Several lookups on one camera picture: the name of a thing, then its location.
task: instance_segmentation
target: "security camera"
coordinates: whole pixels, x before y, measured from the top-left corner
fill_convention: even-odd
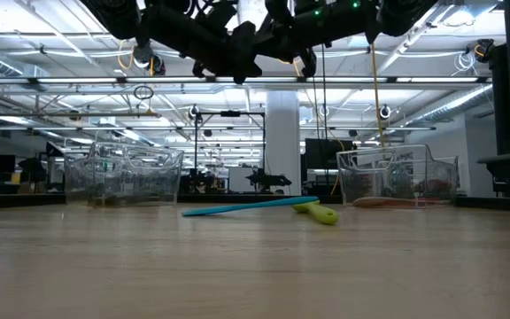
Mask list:
[[[381,116],[381,118],[384,120],[389,119],[390,108],[387,105],[383,105],[382,108],[379,110],[379,116]]]

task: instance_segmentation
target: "yellow-green handle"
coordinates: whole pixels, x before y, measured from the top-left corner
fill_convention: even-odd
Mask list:
[[[305,204],[305,206],[316,221],[326,225],[333,225],[337,222],[338,216],[335,210],[311,203]]]

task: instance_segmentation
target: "yellow-green tool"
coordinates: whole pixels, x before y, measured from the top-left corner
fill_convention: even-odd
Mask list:
[[[320,201],[296,204],[292,208],[299,213],[310,213],[318,222],[326,225],[334,225],[337,222],[337,212],[333,209],[320,205]]]

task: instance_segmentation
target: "yellow cable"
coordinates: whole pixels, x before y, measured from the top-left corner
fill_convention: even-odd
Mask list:
[[[379,141],[381,142],[381,147],[385,147],[384,137],[383,137],[383,125],[381,122],[381,112],[379,108],[379,89],[377,87],[377,62],[375,60],[375,44],[371,43],[371,58],[373,60],[373,84],[375,88],[375,110],[377,112],[377,127],[379,128]]]
[[[300,76],[300,72],[298,71],[297,61],[294,61],[293,65],[294,65],[294,69],[297,71],[297,76]],[[306,97],[308,97],[308,102],[310,102],[310,105],[312,106],[312,108],[314,109],[314,112],[316,113],[316,120],[318,122],[321,121],[323,123],[324,120],[320,117],[320,114],[318,113],[318,106],[314,105],[314,103],[312,103],[312,99],[310,98],[310,95],[308,94],[308,91],[306,89],[305,89],[305,93],[306,93]],[[326,128],[326,129],[328,130],[329,134],[332,135],[337,140],[338,143],[340,143],[340,146],[342,146],[342,152],[344,152],[345,148],[344,148],[344,144],[342,143],[342,141],[340,141],[339,138],[337,138],[336,135],[334,135],[334,133],[332,133],[332,131],[329,128]],[[340,174],[338,172],[336,175],[336,182],[334,183],[334,187],[332,188],[332,192],[330,193],[330,195],[334,195],[334,191],[336,191],[336,187],[339,182],[339,177],[340,177]]]
[[[120,42],[120,50],[118,51],[117,62],[120,64],[121,68],[127,70],[127,69],[131,68],[131,66],[133,65],[133,49],[135,48],[135,46],[131,47],[131,59],[129,60],[129,66],[125,66],[123,64],[123,62],[121,62],[121,48],[123,48],[124,42],[125,42],[125,40],[121,40],[121,42]]]
[[[475,54],[477,54],[478,56],[480,56],[480,57],[484,57],[485,55],[484,55],[483,53],[480,53],[480,52],[478,52],[478,51],[477,51],[477,48],[479,48],[479,47],[481,47],[481,45],[477,44],[477,45],[475,46],[475,48],[474,48],[474,52],[475,52]]]

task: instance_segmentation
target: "desk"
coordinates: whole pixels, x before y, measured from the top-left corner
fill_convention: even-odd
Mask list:
[[[510,212],[0,209],[0,318],[510,318]]]

